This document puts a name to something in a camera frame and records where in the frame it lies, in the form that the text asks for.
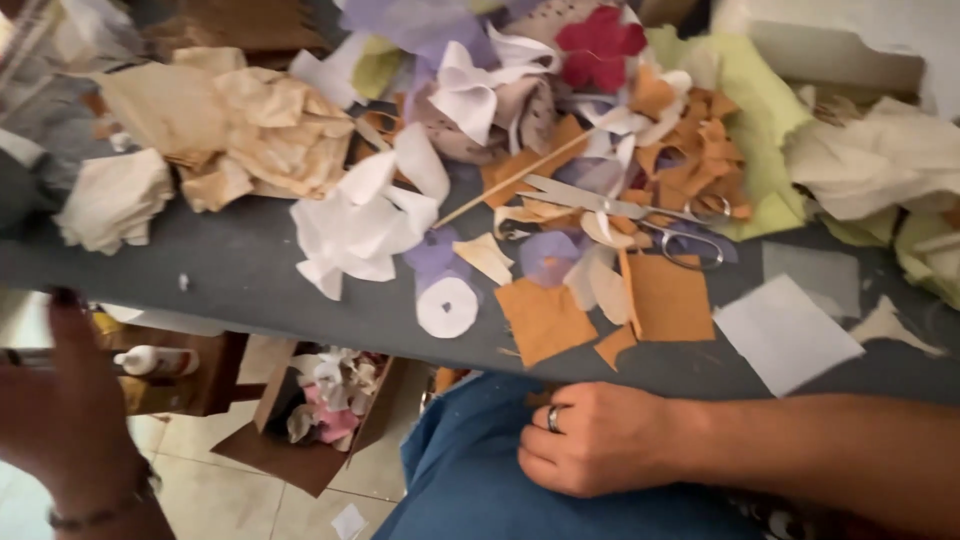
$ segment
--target scissors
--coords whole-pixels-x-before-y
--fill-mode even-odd
[[[624,201],[617,201],[616,199],[604,197],[603,195],[598,195],[596,193],[580,189],[579,187],[574,187],[572,185],[564,184],[563,182],[558,182],[556,180],[551,180],[538,175],[528,175],[523,179],[523,181],[535,187],[536,189],[539,189],[540,191],[525,191],[518,193],[517,195],[520,195],[521,197],[537,199],[538,201],[553,203],[562,207],[587,209],[594,212],[605,212],[608,215],[626,217],[641,227],[660,232],[660,250],[663,251],[664,256],[674,264],[684,268],[690,268],[692,270],[713,270],[719,268],[724,263],[723,249],[709,237],[696,233],[673,231],[654,223],[650,223],[650,221],[647,220],[648,216],[651,215],[665,215],[685,221],[687,223],[695,223],[697,225],[723,225],[725,223],[729,223],[732,216],[732,207],[730,201],[719,195],[709,195],[709,197],[714,198],[714,200],[723,206],[722,212],[708,215],[697,215],[693,212],[692,205],[694,200],[687,201],[683,211],[675,211],[658,209],[656,207],[647,207],[635,203],[627,203]],[[696,200],[703,202],[704,199],[705,198],[698,198]],[[703,266],[697,266],[684,262],[683,260],[676,258],[670,252],[670,250],[667,249],[671,241],[679,240],[680,238],[687,238],[695,242],[705,243],[716,251],[716,256],[714,256],[713,261],[708,262]]]

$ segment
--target wooden skewer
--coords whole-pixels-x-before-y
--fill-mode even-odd
[[[449,223],[449,222],[453,221],[454,219],[460,217],[460,215],[463,214],[464,212],[466,212],[467,210],[472,209],[473,207],[475,207],[475,206],[479,205],[480,203],[486,201],[487,198],[490,197],[491,195],[493,195],[494,193],[497,193],[497,192],[499,192],[499,191],[501,191],[501,190],[503,190],[503,189],[506,189],[508,185],[516,184],[516,183],[519,182],[520,180],[526,178],[526,176],[527,176],[528,174],[534,172],[538,167],[540,167],[540,166],[543,165],[544,163],[552,160],[553,158],[555,158],[555,157],[558,156],[559,154],[562,154],[563,152],[566,152],[567,150],[573,148],[573,147],[576,146],[577,144],[580,144],[581,142],[583,142],[584,140],[586,140],[587,137],[593,135],[597,130],[603,128],[603,127],[606,126],[607,124],[613,122],[614,120],[619,120],[622,116],[624,116],[624,115],[627,113],[627,111],[628,111],[628,110],[627,110],[626,108],[624,108],[624,107],[619,107],[619,108],[617,108],[617,109],[611,110],[611,111],[608,112],[607,114],[604,114],[603,117],[601,117],[601,118],[597,121],[596,125],[594,125],[592,129],[590,129],[589,131],[584,132],[584,133],[578,135],[576,138],[574,138],[574,139],[570,140],[569,142],[567,142],[567,144],[565,144],[564,146],[561,146],[560,148],[554,150],[553,152],[547,154],[546,156],[540,158],[539,160],[534,161],[533,164],[531,164],[531,165],[529,165],[529,166],[527,166],[527,167],[524,167],[522,170],[520,170],[520,172],[514,174],[514,176],[508,178],[506,181],[501,182],[500,184],[497,184],[493,189],[481,193],[479,196],[477,196],[477,197],[476,197],[475,199],[473,199],[472,201],[466,203],[465,205],[459,207],[458,209],[453,210],[450,214],[447,215],[447,217],[445,217],[445,218],[441,219],[440,221],[438,221],[437,223],[435,223],[435,224],[433,225],[433,229],[437,229],[438,227],[442,227],[443,225],[446,225],[447,223]]]

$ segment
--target tiled floor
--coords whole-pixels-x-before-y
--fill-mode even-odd
[[[43,295],[34,294],[12,314],[0,313],[0,345],[48,346],[44,304]],[[240,380],[265,381],[270,371],[245,362]],[[179,540],[338,540],[330,521],[350,503],[370,522],[357,537],[366,540],[403,497],[397,447],[419,415],[425,379],[424,365],[407,370],[387,434],[358,454],[318,499],[209,451],[250,421],[255,402],[207,418],[139,416],[130,422],[131,433],[163,478],[160,503]],[[0,538],[52,538],[48,504],[34,479],[0,463]]]

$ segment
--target blue fabric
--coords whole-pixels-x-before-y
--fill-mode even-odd
[[[762,538],[712,491],[672,486],[576,499],[543,489],[516,462],[523,405],[538,382],[464,380],[436,398],[400,447],[407,496],[373,536],[395,538]]]

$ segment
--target hand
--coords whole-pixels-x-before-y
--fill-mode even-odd
[[[35,476],[63,515],[110,508],[143,468],[123,392],[72,291],[54,291],[49,321],[55,369],[0,366],[0,460]]]
[[[517,458],[537,484],[574,497],[597,497],[681,481],[688,418],[672,402],[625,386],[590,382],[558,390],[557,428],[549,406],[534,413]]]

